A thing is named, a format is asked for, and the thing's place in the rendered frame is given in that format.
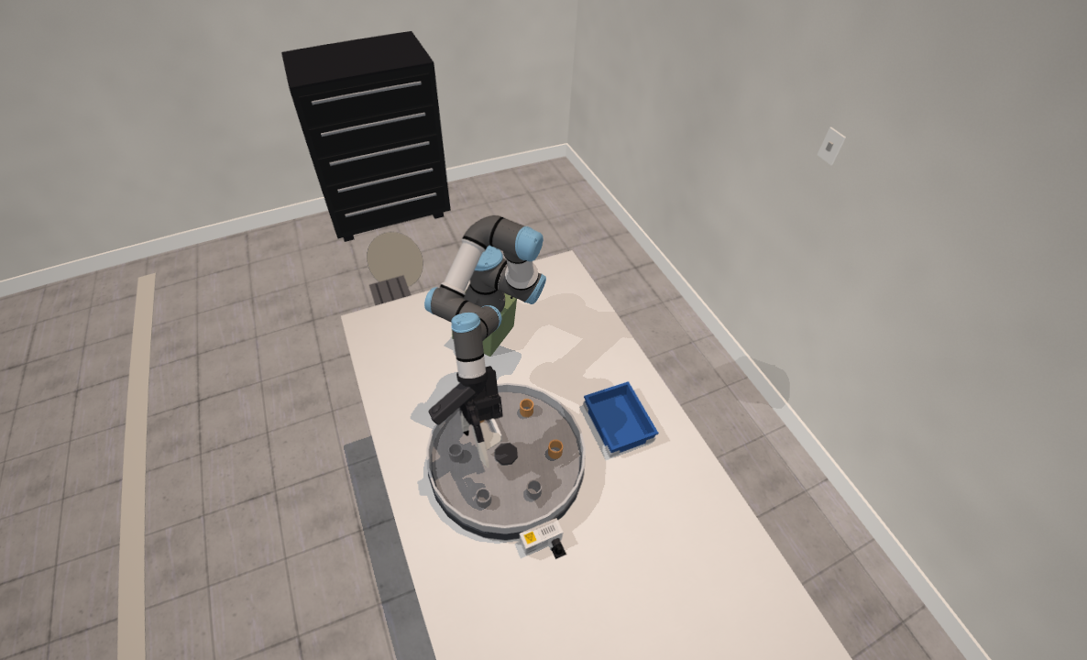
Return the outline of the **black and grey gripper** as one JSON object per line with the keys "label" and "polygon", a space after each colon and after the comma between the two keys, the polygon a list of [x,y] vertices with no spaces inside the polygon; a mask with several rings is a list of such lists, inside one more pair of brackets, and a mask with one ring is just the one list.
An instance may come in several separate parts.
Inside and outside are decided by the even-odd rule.
{"label": "black and grey gripper", "polygon": [[501,437],[498,432],[491,432],[487,423],[480,421],[503,418],[496,370],[489,365],[486,368],[486,373],[477,379],[461,379],[458,373],[457,377],[460,383],[468,384],[475,391],[471,400],[460,406],[461,429],[468,436],[468,426],[473,425],[472,432],[479,451],[479,459],[482,464],[489,468],[488,450],[500,443]]}

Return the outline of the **blue crate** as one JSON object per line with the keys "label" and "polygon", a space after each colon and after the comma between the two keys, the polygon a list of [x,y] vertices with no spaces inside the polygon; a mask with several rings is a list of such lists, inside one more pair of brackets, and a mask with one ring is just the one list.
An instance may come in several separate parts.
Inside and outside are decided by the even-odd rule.
{"label": "blue crate", "polygon": [[585,394],[584,398],[584,408],[597,427],[599,438],[605,444],[608,457],[655,440],[655,425],[628,381],[605,390]]}

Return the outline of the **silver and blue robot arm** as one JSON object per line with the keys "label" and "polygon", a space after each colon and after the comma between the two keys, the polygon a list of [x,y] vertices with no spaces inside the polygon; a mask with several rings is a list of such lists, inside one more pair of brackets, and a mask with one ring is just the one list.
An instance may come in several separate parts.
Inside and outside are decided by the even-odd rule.
{"label": "silver and blue robot arm", "polygon": [[[503,292],[523,303],[538,301],[546,276],[538,274],[533,260],[538,258],[542,245],[540,231],[532,231],[500,214],[482,217],[461,238],[461,247],[442,285],[427,292],[423,301],[426,312],[450,322],[453,317],[451,327],[461,379],[477,379],[486,373],[482,341],[501,325]],[[459,383],[432,406],[432,421],[441,424],[471,400],[474,393],[468,384]]]}

